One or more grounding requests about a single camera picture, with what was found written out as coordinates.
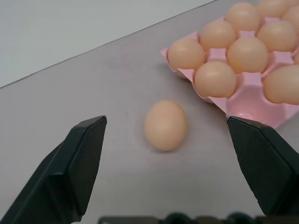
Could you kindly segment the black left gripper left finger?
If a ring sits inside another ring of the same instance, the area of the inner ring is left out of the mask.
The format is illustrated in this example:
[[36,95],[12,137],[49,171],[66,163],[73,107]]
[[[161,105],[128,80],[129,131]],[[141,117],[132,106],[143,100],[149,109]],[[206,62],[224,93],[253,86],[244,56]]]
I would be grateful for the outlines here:
[[74,126],[39,164],[2,224],[72,224],[86,213],[107,125],[98,116]]

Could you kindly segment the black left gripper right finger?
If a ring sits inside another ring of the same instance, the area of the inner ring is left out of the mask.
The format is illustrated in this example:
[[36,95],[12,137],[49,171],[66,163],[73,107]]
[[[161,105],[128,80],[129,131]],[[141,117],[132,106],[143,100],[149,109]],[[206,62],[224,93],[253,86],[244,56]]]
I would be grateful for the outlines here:
[[230,116],[240,169],[265,215],[298,215],[299,154],[270,126]]

